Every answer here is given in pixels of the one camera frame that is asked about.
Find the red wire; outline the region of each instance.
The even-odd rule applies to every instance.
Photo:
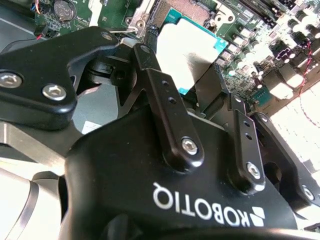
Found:
[[[299,91],[300,107],[301,107],[301,110],[302,110],[304,116],[306,117],[306,119],[308,119],[308,121],[309,121],[310,123],[312,123],[315,127],[317,127],[317,128],[320,129],[320,126],[319,126],[317,123],[315,123],[315,122],[308,116],[308,114],[306,113],[306,111],[305,111],[305,109],[304,109],[304,106],[303,106],[303,104],[302,104],[302,97],[301,97],[301,95],[302,95],[302,93],[303,93],[304,86],[306,85],[307,74],[308,74],[309,66],[310,66],[310,64],[311,64],[311,62],[312,62],[312,54],[313,54],[313,52],[312,52],[312,49],[311,49],[311,42],[310,42],[310,41],[308,41],[308,43],[307,43],[307,49],[309,50],[309,53],[308,53],[308,61],[307,61],[307,63],[306,63],[306,69],[305,69],[304,74],[303,74],[303,82],[302,82],[301,85],[300,85],[300,91]]]

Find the silver screw head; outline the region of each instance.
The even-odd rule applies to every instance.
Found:
[[[261,178],[261,173],[259,169],[257,168],[256,165],[254,165],[252,162],[247,162],[246,164],[246,169],[248,172],[255,178],[255,179],[260,179]]]
[[[11,72],[0,73],[0,87],[15,89],[22,84],[22,78]]]
[[[302,186],[304,194],[307,196],[307,198],[311,201],[315,200],[315,196],[312,194],[312,192],[307,188],[306,186]]]
[[[190,155],[196,155],[198,152],[196,143],[190,138],[182,139],[182,148]]]
[[[135,24],[139,29],[142,29],[145,26],[145,22],[142,20],[139,20]]]
[[[150,50],[149,50],[149,48],[148,48],[147,46],[141,45],[140,48],[141,48],[144,52],[146,52],[147,54],[150,53]]]
[[[59,85],[49,84],[42,89],[42,94],[53,101],[62,101],[66,98],[66,90]]]
[[[241,98],[238,97],[237,95],[234,95],[234,99],[235,99],[238,103],[241,103]]]
[[[109,41],[111,41],[112,40],[112,36],[110,36],[108,33],[106,33],[106,32],[102,32],[101,33],[101,36],[104,38],[104,39],[107,39],[107,40],[109,40]]]
[[[265,115],[260,114],[260,118],[261,118],[261,119],[262,119],[262,121],[264,121],[265,123],[267,123],[267,122],[268,122],[268,118],[267,118]]]

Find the robotiq logo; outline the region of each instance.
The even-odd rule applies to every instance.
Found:
[[[239,227],[240,225],[246,228],[251,227],[251,223],[255,227],[264,227],[264,219],[266,219],[265,211],[262,207],[253,206],[253,213],[248,213],[238,209],[234,209],[230,206],[222,207],[219,203],[212,203],[211,205],[202,198],[197,198],[191,205],[190,196],[184,195],[184,208],[180,206],[180,193],[174,192],[174,195],[165,187],[160,186],[157,182],[153,185],[155,189],[153,191],[153,201],[160,209],[169,210],[173,206],[177,214],[186,215],[189,217],[196,217],[206,221],[216,221],[221,225],[229,225],[231,227]]]

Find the motherboard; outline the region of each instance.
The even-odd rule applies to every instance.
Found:
[[[290,99],[319,65],[320,0],[39,0],[47,38],[100,26],[145,41],[182,95],[214,64],[251,104]]]

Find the black cable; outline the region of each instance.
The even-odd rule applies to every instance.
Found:
[[[16,40],[16,41],[10,42],[10,43],[9,43],[7,46],[5,46],[5,48],[0,52],[0,55],[9,52],[9,50],[10,50],[14,45],[16,45],[16,44],[18,44],[18,43],[27,42],[27,41],[34,41],[34,40],[37,40],[37,39],[36,39],[36,38],[31,38],[31,39],[22,39],[22,40]]]

